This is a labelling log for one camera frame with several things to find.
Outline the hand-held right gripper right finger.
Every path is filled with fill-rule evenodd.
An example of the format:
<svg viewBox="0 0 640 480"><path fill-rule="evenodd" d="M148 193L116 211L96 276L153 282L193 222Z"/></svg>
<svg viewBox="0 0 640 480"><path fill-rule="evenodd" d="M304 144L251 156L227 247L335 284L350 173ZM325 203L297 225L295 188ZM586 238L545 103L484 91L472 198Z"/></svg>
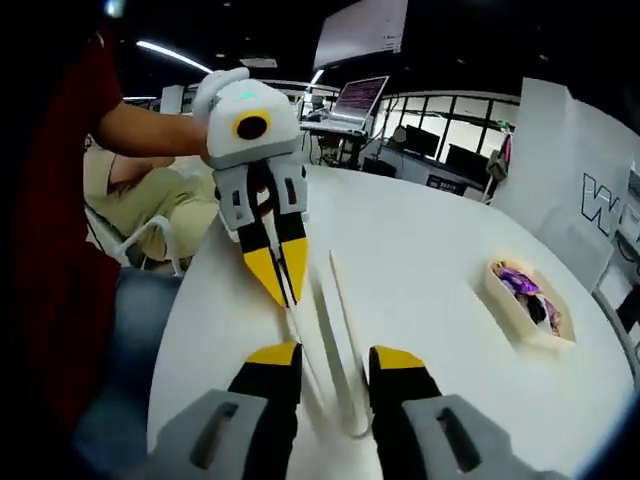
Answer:
<svg viewBox="0 0 640 480"><path fill-rule="evenodd" d="M369 350L372 432L385 479L515 479L509 435L458 395L444 395L415 355Z"/></svg>

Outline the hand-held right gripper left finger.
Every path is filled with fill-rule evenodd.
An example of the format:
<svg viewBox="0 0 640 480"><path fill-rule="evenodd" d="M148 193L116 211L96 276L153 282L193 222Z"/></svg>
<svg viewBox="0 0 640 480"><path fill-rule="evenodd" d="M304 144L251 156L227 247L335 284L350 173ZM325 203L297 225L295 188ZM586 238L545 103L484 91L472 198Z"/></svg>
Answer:
<svg viewBox="0 0 640 480"><path fill-rule="evenodd" d="M302 345L251 354L225 390L211 389L160 430L149 479L284 479L301 399Z"/></svg>

